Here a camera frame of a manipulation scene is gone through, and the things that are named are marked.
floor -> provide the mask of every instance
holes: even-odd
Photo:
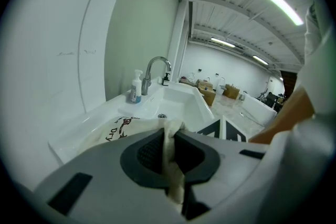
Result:
[[[241,105],[241,100],[234,100],[217,94],[210,110],[215,117],[221,117],[223,115],[232,121],[241,129],[246,138],[249,139],[258,134],[264,127],[256,123],[253,116],[243,109]]]

white sink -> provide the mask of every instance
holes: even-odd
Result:
[[[162,86],[153,82],[140,103],[131,103],[128,97],[129,91],[78,117],[53,135],[48,143],[61,162],[76,157],[79,146],[93,131],[118,116],[157,119],[164,114],[169,120],[183,120],[192,132],[214,119],[198,89],[185,84]]]

ceiling light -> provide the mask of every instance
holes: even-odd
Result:
[[[230,43],[228,43],[228,42],[219,40],[219,39],[217,39],[217,38],[213,38],[213,37],[212,37],[211,40],[212,40],[212,41],[215,41],[215,42],[218,42],[218,43],[221,43],[221,44],[224,44],[224,45],[227,45],[227,46],[229,46],[229,47],[231,47],[231,48],[234,48],[234,47],[235,47],[235,45],[232,45],[232,44],[230,44]]]
[[[294,9],[288,5],[285,0],[271,0],[274,4],[276,4],[279,8],[282,9],[284,13],[296,24],[303,25],[303,20],[299,17],[299,15],[294,11]]]
[[[266,63],[264,60],[260,59],[258,56],[253,55],[253,58],[258,60],[259,62],[262,62],[265,65],[268,65],[268,63]]]

ceiling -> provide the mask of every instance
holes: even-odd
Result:
[[[246,59],[259,56],[264,66],[298,72],[304,64],[305,24],[296,26],[270,0],[187,0],[192,3],[189,41],[213,44],[216,37],[236,45],[224,49],[238,52]],[[286,0],[304,21],[313,0]]]

faucet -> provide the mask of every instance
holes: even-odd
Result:
[[[167,70],[172,71],[172,66],[166,58],[164,58],[162,56],[157,56],[157,57],[154,57],[152,60],[150,60],[149,63],[148,63],[148,66],[147,66],[146,75],[145,75],[144,79],[142,80],[142,86],[141,86],[141,94],[142,95],[147,95],[148,94],[148,87],[151,85],[152,64],[157,60],[164,61],[165,64],[167,65]]]

